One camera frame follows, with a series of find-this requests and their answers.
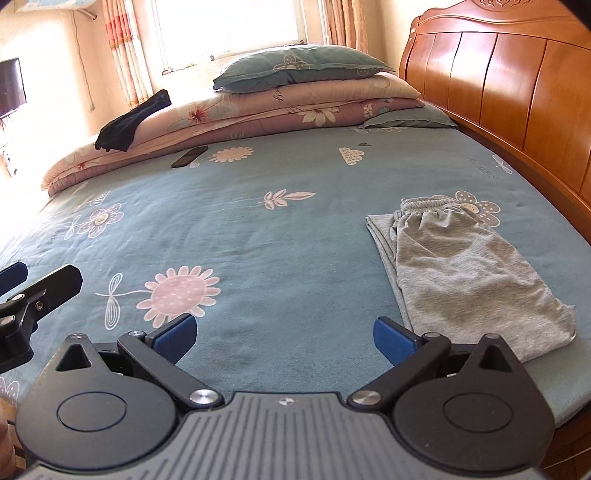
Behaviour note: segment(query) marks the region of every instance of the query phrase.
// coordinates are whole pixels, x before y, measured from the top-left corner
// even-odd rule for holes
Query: gray pants
[[[492,228],[450,199],[403,200],[393,215],[367,217],[405,326],[456,343],[503,336],[525,362],[568,345],[565,305]]]

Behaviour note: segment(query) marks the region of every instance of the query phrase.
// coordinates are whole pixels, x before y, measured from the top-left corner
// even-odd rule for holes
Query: curtain
[[[368,52],[362,0],[319,0],[325,42]]]
[[[153,94],[131,0],[103,0],[105,27],[129,109]]]

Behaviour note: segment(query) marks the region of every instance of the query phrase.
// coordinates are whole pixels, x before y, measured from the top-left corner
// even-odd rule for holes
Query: pillow
[[[213,81],[214,90],[262,92],[290,83],[352,80],[394,72],[384,62],[354,48],[306,45],[261,50],[227,65]]]
[[[363,123],[369,127],[457,128],[455,122],[435,105],[425,103],[422,108],[407,108],[382,113]]]

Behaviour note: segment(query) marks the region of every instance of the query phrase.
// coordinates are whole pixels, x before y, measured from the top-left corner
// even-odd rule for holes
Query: wooden bed frame
[[[499,154],[591,244],[591,33],[558,0],[464,0],[414,19],[399,75]],[[544,466],[581,478],[591,410],[558,429]]]

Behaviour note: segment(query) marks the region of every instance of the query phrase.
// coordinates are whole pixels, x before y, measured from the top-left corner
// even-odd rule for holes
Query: metal screw
[[[219,395],[217,392],[213,390],[209,390],[208,388],[201,388],[200,390],[195,390],[193,393],[189,395],[189,400],[197,405],[211,405],[219,399]]]
[[[357,390],[351,399],[357,405],[376,405],[382,400],[382,395],[374,390]]]
[[[8,325],[10,322],[14,322],[15,318],[16,317],[14,315],[9,315],[8,317],[1,318],[0,326],[5,326]]]

